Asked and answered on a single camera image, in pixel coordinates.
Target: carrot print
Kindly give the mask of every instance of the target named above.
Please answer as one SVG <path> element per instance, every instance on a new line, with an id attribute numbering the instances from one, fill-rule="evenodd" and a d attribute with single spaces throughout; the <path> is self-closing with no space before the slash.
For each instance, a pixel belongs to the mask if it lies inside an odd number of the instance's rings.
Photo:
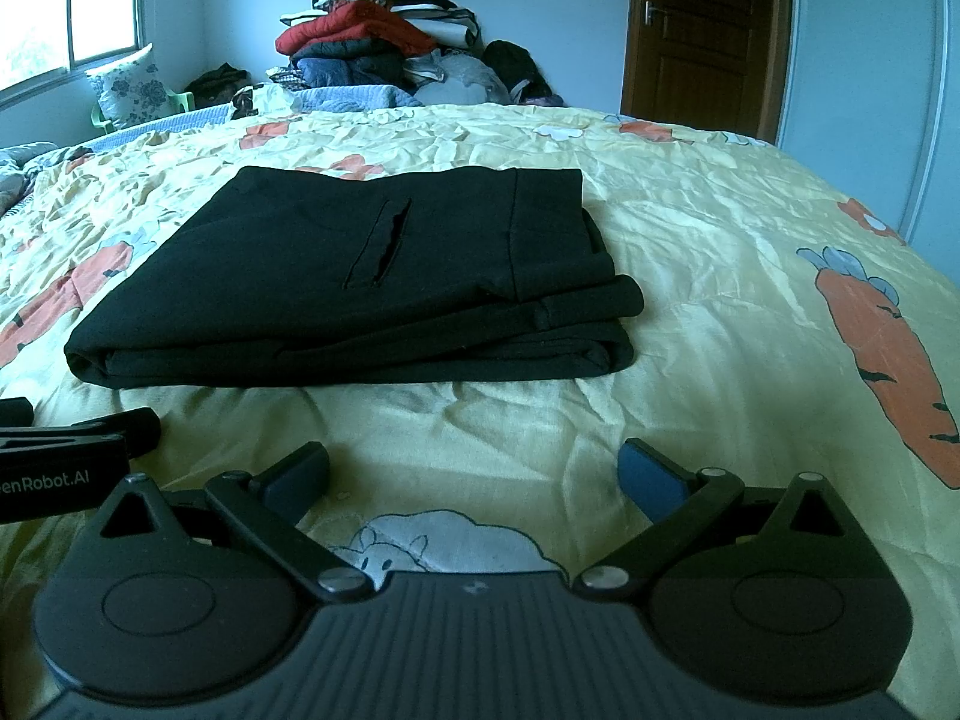
<path id="1" fill-rule="evenodd" d="M 271 122 L 270 124 L 253 124 L 247 127 L 247 133 L 240 139 L 240 148 L 257 148 L 267 141 L 272 141 L 277 135 L 286 135 L 290 130 L 290 122 Z"/>
<path id="2" fill-rule="evenodd" d="M 886 223 L 882 223 L 882 221 L 871 214 L 870 209 L 859 200 L 851 197 L 847 202 L 838 202 L 837 208 L 842 210 L 868 232 L 872 232 L 872 234 L 879 235 L 882 238 L 896 238 L 896 240 L 901 242 L 903 247 L 906 246 L 906 241 L 896 234 L 896 230 L 888 227 Z"/>
<path id="3" fill-rule="evenodd" d="M 136 257 L 157 246 L 150 238 L 160 225 L 150 223 L 136 233 L 124 233 L 102 241 L 75 268 L 69 269 L 13 315 L 0 328 L 0 367 L 8 365 L 24 346 L 40 338 L 56 321 L 74 309 L 83 309 L 107 281 L 130 267 Z"/>
<path id="4" fill-rule="evenodd" d="M 651 143 L 669 143 L 675 140 L 672 129 L 661 127 L 654 122 L 623 122 L 620 125 L 620 132 L 632 132 Z"/>
<path id="5" fill-rule="evenodd" d="M 896 290 L 882 278 L 867 278 L 850 252 L 826 247 L 823 254 L 808 248 L 797 253 L 817 266 L 814 284 L 833 324 L 901 440 L 941 482 L 960 490 L 957 424 L 930 357 L 899 312 Z"/>
<path id="6" fill-rule="evenodd" d="M 347 181 L 363 181 L 368 175 L 380 175 L 383 172 L 382 165 L 368 165 L 361 154 L 349 154 L 341 160 L 337 160 L 330 167 L 294 167 L 294 170 L 301 172 L 326 172 L 327 170 L 345 170 L 339 175 Z"/>

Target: blue gripper pad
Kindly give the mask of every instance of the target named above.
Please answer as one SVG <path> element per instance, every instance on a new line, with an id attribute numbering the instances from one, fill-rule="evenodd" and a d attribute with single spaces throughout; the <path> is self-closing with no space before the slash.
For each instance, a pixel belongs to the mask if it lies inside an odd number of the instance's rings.
<path id="1" fill-rule="evenodd" d="M 688 480 L 669 466 L 674 464 L 635 440 L 624 443 L 616 458 L 620 489 L 654 524 L 669 517 L 690 498 Z"/>

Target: wooden door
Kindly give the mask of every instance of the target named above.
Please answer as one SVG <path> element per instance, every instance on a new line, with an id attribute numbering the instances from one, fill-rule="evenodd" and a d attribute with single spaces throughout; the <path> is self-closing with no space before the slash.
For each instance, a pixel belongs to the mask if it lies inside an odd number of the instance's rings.
<path id="1" fill-rule="evenodd" d="M 631 0 L 622 112 L 773 141 L 790 0 Z"/>

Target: door handle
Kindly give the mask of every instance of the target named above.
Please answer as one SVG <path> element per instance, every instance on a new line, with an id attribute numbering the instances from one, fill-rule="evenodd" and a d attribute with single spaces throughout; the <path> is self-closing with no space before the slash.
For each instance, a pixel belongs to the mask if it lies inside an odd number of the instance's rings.
<path id="1" fill-rule="evenodd" d="M 651 1 L 647 0 L 645 6 L 643 7 L 643 24 L 645 26 L 650 26 L 654 23 L 654 14 L 661 13 L 666 16 L 667 11 L 663 8 L 656 7 Z"/>

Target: window frame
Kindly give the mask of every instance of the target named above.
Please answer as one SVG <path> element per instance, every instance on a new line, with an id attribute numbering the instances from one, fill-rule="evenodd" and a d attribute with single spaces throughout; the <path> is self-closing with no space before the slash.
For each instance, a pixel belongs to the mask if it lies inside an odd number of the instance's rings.
<path id="1" fill-rule="evenodd" d="M 133 45 L 102 53 L 102 55 L 88 57 L 83 61 L 77 62 L 73 55 L 73 11 L 71 0 L 66 0 L 66 43 L 67 43 L 67 62 L 68 67 L 59 67 L 41 73 L 38 76 L 32 76 L 30 79 L 24 79 L 0 89 L 0 110 L 22 103 L 49 89 L 62 86 L 69 81 L 83 76 L 87 70 L 91 70 L 100 65 L 109 64 L 114 60 L 138 52 L 144 46 L 143 35 L 143 0 L 133 0 Z"/>

